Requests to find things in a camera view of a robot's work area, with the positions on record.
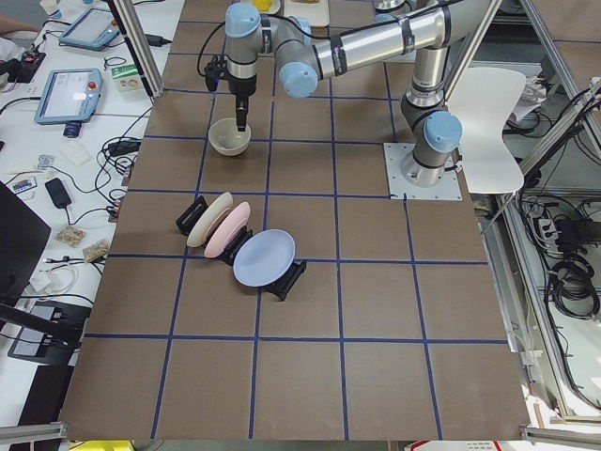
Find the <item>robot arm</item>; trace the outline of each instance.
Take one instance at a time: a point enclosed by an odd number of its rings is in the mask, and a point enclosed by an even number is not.
[[[319,80],[418,50],[413,81],[401,102],[417,141],[412,161],[404,165],[410,181],[430,186],[461,136],[458,119],[442,109],[448,46],[473,32],[493,1],[462,0],[439,6],[440,0],[420,0],[419,9],[409,14],[390,16],[389,21],[316,44],[306,36],[311,28],[303,19],[262,16],[251,4],[233,4],[225,18],[224,56],[225,79],[236,96],[237,126],[241,131],[246,127],[260,54],[275,54],[285,91],[303,98],[316,90]]]

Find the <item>monitor stand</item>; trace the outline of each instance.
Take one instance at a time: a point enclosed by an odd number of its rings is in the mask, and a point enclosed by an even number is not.
[[[73,351],[80,346],[90,308],[46,301],[37,302],[31,313],[18,312],[27,317],[19,315],[19,320],[2,318],[23,326],[17,334],[19,339],[14,340],[8,351],[8,357],[45,365],[66,365]]]

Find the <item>bowl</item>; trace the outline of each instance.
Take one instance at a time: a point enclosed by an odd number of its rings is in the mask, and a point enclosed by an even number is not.
[[[239,132],[233,117],[220,119],[208,129],[208,141],[222,155],[234,157],[251,142],[251,128],[247,124],[246,130]]]

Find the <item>light blue plate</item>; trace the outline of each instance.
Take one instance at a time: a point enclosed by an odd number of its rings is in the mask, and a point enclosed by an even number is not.
[[[265,230],[242,245],[234,260],[234,276],[247,287],[264,287],[284,275],[296,246],[283,230]]]

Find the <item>pink plate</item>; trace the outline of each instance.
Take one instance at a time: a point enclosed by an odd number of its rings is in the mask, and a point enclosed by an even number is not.
[[[217,227],[217,230],[208,241],[205,248],[205,257],[216,258],[220,256],[223,249],[236,237],[239,230],[246,226],[250,215],[251,206],[248,202],[242,202],[235,207]]]

